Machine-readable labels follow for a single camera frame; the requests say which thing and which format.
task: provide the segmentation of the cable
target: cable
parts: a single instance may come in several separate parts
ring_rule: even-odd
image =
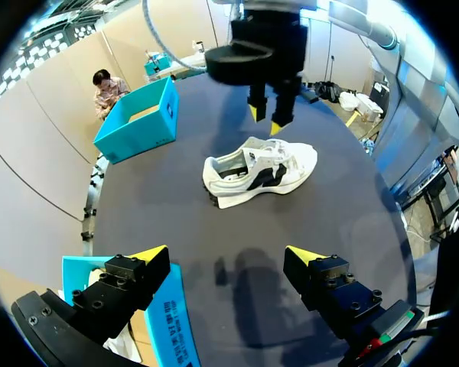
[[[331,46],[331,22],[330,22],[330,38],[328,38],[328,56],[327,56],[327,69],[324,71],[323,81],[327,81],[328,74],[328,61],[330,61],[330,46]]]
[[[425,242],[425,243],[430,243],[430,242],[431,242],[430,239],[429,239],[429,240],[424,239],[424,238],[421,237],[417,232],[413,232],[413,231],[410,231],[410,230],[408,230],[408,231],[406,231],[406,232],[407,232],[407,233],[411,233],[412,235],[416,235],[418,238],[420,238],[420,239],[421,239],[423,242]]]
[[[449,312],[450,311],[444,311],[444,312],[436,313],[435,315],[427,316],[420,323],[427,323],[428,321],[441,319],[442,317],[446,317],[449,314]]]
[[[150,11],[148,9],[148,0],[142,0],[142,6],[143,6],[143,15],[145,16],[146,24],[150,30],[150,32],[153,34],[153,37],[155,38],[156,43],[158,46],[161,47],[161,49],[174,61],[178,62],[181,66],[186,67],[190,70],[195,70],[195,71],[206,71],[206,67],[195,67],[192,65],[189,65],[188,63],[185,63],[184,61],[180,60],[178,57],[174,55],[173,52],[171,52],[167,46],[163,43],[163,41],[160,38],[160,35],[155,29],[155,26],[153,25],[153,22],[151,21],[150,17]]]
[[[388,341],[387,343],[378,346],[374,350],[372,350],[369,354],[366,354],[363,358],[356,359],[355,361],[351,362],[347,367],[358,367],[369,360],[371,360],[374,356],[380,354],[381,352],[385,352],[387,349],[391,349],[392,347],[413,338],[418,338],[420,336],[436,336],[438,333],[438,328],[431,328],[431,329],[421,329],[421,330],[414,330],[410,331],[409,333],[400,334],[396,338]]]

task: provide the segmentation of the woman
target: woman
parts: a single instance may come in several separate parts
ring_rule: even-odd
[[[130,91],[128,85],[121,78],[113,76],[101,69],[93,74],[93,85],[97,87],[95,92],[95,110],[99,119],[105,120],[110,110]]]

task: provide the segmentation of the table surface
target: table surface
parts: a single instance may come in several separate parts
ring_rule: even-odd
[[[204,159],[268,138],[252,120],[248,88],[206,74],[176,82],[177,140],[106,172],[96,217],[95,255],[168,245],[181,266],[202,366],[336,365],[347,350],[317,312],[307,312],[282,272],[286,245],[337,253],[384,307],[415,303],[408,239],[373,161],[322,102],[298,98],[278,138],[314,146],[312,175],[292,193],[266,193],[229,209],[202,185]],[[267,116],[275,108],[270,95]]]

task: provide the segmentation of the blue box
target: blue box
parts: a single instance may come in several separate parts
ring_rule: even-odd
[[[171,66],[171,58],[167,55],[158,57],[155,62],[148,61],[145,64],[146,73],[150,76],[156,74],[158,71],[162,71]]]
[[[177,137],[178,94],[170,77],[123,96],[100,127],[94,145],[115,164]],[[152,109],[146,115],[133,115]]]

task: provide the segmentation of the floor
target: floor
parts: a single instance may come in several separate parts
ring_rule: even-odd
[[[363,121],[360,116],[357,116],[353,121],[350,118],[353,112],[348,112],[340,107],[339,103],[323,101],[345,124],[349,130],[356,136],[357,139],[368,138],[378,132],[381,128],[381,123]],[[427,203],[420,199],[418,202],[410,206],[404,213],[407,223],[408,239],[412,248],[413,258],[420,258],[424,254],[430,252],[436,245],[429,239],[434,231],[434,222],[431,218],[430,210]]]

